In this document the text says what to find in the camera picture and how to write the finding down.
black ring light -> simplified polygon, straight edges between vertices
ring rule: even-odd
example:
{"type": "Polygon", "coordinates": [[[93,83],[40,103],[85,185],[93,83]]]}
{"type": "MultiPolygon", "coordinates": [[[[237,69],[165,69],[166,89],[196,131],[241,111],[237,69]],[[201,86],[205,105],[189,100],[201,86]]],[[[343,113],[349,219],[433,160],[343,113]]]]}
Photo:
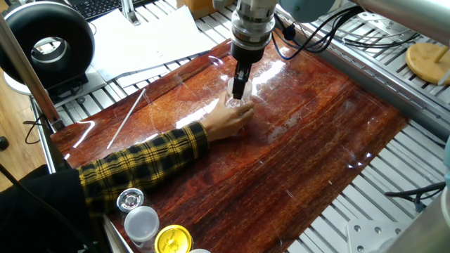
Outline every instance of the black ring light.
{"type": "MultiPolygon", "coordinates": [[[[13,10],[5,19],[45,89],[57,88],[60,93],[79,85],[77,79],[87,82],[85,71],[94,56],[94,35],[77,11],[64,4],[40,1],[13,10]],[[60,42],[53,52],[44,54],[34,48],[49,37],[60,42]]],[[[2,48],[0,66],[22,82],[2,48]]]]}

yellow cap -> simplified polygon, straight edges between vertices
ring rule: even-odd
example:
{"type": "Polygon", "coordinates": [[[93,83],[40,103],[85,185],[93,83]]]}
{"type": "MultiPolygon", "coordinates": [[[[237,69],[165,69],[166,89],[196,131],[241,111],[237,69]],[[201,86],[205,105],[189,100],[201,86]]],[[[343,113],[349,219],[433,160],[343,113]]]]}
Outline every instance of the yellow cap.
{"type": "Polygon", "coordinates": [[[163,228],[155,240],[156,253],[188,253],[192,248],[189,231],[180,225],[163,228]]]}

black jacket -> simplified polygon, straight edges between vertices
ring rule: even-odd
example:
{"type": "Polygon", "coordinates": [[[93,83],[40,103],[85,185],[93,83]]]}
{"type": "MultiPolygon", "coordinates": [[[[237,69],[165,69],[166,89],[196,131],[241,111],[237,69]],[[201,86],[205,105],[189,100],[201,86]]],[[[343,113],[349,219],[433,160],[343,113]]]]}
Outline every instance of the black jacket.
{"type": "MultiPolygon", "coordinates": [[[[68,169],[21,183],[92,240],[78,171],[68,169]]],[[[57,218],[11,186],[0,193],[0,252],[76,252],[81,243],[57,218]]]]}

end effector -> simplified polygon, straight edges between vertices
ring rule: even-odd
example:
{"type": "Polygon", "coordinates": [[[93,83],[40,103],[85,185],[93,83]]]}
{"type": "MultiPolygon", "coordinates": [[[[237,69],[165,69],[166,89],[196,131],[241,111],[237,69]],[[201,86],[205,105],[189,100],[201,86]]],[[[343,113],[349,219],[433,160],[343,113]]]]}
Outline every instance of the end effector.
{"type": "Polygon", "coordinates": [[[275,28],[278,0],[240,0],[233,12],[231,55],[238,61],[234,74],[233,97],[241,99],[252,64],[264,55],[275,28]]]}

red wood grain surface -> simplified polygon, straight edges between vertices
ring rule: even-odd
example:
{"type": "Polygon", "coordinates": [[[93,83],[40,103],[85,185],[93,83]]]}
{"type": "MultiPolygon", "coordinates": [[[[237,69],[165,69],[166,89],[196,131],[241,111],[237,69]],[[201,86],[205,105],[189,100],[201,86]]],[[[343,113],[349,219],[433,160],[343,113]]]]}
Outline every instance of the red wood grain surface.
{"type": "MultiPolygon", "coordinates": [[[[150,84],[109,150],[140,92],[52,139],[78,167],[199,120],[234,74],[229,49],[226,41],[150,84]]],[[[255,117],[243,133],[212,143],[195,166],[147,191],[161,228],[185,226],[195,248],[284,252],[406,124],[392,106],[308,53],[284,61],[270,44],[251,80],[255,117]]]]}

